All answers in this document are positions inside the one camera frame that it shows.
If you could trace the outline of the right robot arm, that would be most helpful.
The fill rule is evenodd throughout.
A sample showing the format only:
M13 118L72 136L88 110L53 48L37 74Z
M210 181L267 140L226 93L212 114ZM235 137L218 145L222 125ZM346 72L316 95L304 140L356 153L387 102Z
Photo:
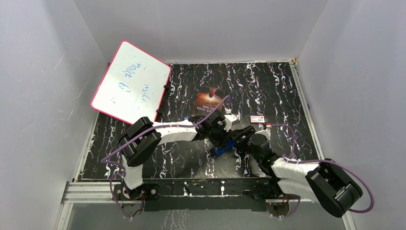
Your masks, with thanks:
M295 161L277 155L268 131L252 126L230 132L237 150L251 154L260 170L271 177L270 194L296 195L317 202L330 215L342 217L363 196L361 187L333 160Z

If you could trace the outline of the red staples box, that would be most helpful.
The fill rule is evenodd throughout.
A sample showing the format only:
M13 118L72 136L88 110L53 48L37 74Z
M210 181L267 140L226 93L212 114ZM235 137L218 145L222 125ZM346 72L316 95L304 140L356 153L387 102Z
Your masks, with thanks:
M263 115L251 115L250 122L254 124L263 124L265 123L265 117Z

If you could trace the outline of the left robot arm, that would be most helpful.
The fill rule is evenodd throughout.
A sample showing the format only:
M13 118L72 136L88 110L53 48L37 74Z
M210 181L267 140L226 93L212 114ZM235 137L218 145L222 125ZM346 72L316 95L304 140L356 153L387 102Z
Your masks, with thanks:
M211 115L195 115L179 122L152 122L147 117L138 119L119 140L123 157L124 193L138 199L143 193L143 164L155 149L177 141L208 139L218 149L231 147L231 126L238 122L238 115L223 114L215 110Z

